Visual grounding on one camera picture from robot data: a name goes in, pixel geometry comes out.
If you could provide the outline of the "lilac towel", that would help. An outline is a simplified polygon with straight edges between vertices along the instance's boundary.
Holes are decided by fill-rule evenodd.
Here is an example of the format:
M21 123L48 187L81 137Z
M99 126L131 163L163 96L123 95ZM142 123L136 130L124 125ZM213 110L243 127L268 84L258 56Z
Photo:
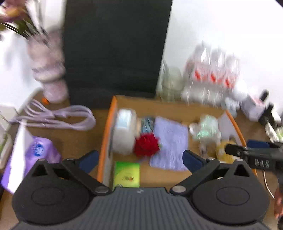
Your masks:
M149 165L163 170L186 171L182 155L189 147L187 126L158 116L154 136L159 139L160 150L150 158Z

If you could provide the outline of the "red fabric flower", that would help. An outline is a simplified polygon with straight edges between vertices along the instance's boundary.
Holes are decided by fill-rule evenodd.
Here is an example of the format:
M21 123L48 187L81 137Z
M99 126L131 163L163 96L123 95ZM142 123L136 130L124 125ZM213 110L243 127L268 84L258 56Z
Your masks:
M158 141L153 133L142 134L135 138L133 152L137 157L151 157L160 150Z

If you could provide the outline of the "purple tissue pack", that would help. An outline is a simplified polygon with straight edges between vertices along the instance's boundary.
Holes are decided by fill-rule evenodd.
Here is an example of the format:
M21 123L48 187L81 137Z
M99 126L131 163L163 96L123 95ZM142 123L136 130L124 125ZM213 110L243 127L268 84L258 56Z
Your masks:
M23 178L39 159L45 159L49 163L59 163L62 156L51 140L31 135L26 125L21 124L1 180L3 188L14 194Z

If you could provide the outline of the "orange cardboard box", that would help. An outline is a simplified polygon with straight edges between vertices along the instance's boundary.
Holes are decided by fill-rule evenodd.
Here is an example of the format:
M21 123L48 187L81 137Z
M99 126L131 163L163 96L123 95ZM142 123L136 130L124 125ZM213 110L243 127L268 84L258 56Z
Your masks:
M162 145L161 150L168 150L169 147L173 147L172 154L179 159L182 158L184 150L191 150L195 154L200 152L199 142L193 141L189 133L183 135L180 128L188 129L189 124L199 121L200 117L206 114L219 120L220 132L224 140L233 139L241 146L246 145L246 141L229 111L200 104L167 103L117 95L112 98L110 104L96 177L99 182L109 187L113 185L115 162L140 162L141 187L165 187L169 190L191 175L187 168L181 171L165 170L150 166L149 160L142 160L133 153L129 155L116 153L112 146L112 139L117 112L123 108L134 110L139 118L145 116L161 117L177 124L177 127L174 128L161 127L161 131L156 134L156 137L159 138Z

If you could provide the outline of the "dried pink flower bouquet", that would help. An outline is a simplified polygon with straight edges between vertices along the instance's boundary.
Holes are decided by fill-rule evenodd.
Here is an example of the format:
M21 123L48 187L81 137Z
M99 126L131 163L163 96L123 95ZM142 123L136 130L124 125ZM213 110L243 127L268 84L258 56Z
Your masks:
M35 3L39 26L35 26L27 5ZM11 30L28 38L36 34L46 34L43 28L43 17L40 1L1 1L1 33Z

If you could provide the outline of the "yellow plush toy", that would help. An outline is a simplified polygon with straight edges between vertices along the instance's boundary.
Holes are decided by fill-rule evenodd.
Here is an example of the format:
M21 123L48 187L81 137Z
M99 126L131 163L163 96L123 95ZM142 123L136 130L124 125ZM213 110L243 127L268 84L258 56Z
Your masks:
M225 146L227 144L235 144L235 142L231 140L223 140L216 147L216 157L221 163L233 163L238 157L226 154Z

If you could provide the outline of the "black paper shopping bag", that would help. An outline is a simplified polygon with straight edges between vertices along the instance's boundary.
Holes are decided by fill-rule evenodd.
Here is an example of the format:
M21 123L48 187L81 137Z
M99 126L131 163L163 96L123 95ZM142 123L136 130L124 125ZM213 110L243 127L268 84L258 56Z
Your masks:
M67 1L63 29L71 104L109 107L114 95L153 98L172 1Z

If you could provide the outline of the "white plastic bottle in box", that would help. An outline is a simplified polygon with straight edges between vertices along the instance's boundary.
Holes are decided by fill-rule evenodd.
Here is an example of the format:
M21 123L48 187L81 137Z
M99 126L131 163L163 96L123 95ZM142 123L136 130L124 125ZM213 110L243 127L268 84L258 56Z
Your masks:
M137 115L132 109L122 108L117 113L112 148L115 153L130 155L135 143Z

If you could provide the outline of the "middle water bottle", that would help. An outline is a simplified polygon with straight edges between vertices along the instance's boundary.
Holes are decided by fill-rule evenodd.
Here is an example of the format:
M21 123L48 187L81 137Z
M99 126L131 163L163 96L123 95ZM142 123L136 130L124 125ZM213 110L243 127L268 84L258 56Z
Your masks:
M207 101L217 107L223 100L224 87L224 52L220 49L212 50L209 58Z

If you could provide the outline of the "iridescent plastic bag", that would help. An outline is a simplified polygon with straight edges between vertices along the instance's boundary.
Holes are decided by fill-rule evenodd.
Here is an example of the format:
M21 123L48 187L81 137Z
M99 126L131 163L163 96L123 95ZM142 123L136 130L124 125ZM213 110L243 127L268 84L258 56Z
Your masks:
M207 153L207 146L214 143L216 146L220 144L222 134L219 130L218 119L214 116L205 114L200 117L199 123L191 123L189 132L194 141L198 141L200 153Z

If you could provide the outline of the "white power strip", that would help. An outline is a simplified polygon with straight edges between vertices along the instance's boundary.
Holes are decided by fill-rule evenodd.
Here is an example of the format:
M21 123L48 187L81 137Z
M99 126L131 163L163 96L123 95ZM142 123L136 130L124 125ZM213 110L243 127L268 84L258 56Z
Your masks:
M277 112L272 111L268 117L265 131L271 142L282 143L282 119Z

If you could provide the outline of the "right water bottle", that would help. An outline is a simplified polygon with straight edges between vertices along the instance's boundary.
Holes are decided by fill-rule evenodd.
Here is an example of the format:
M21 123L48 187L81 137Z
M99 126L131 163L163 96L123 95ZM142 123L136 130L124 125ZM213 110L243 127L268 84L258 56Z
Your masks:
M224 92L231 99L238 101L236 98L236 83L239 77L239 60L235 56L226 56L224 60Z

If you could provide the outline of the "mottled pink vase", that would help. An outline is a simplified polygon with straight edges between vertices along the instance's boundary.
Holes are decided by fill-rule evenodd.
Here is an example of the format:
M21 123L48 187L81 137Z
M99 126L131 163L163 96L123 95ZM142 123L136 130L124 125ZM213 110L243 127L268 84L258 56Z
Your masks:
M43 87L43 96L50 103L61 103L68 97L63 53L62 31L53 29L46 34L28 38L28 53L33 77Z

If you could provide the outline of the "glass cup with spoon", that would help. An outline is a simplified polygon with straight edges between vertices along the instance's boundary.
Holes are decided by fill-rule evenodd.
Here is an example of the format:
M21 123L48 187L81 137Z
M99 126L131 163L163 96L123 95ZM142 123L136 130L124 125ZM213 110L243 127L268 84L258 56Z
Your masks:
M178 67L169 66L162 60L161 92L160 98L166 102L181 100L184 89L184 78Z

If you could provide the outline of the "white robot figurine speaker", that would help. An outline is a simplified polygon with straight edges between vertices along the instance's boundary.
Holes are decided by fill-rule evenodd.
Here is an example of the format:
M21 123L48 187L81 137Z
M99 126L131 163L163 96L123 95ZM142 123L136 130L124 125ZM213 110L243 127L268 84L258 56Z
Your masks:
M223 93L223 99L221 101L221 108L229 111L232 117L237 116L237 111L240 109L240 104L246 98L246 94L238 91L231 91Z

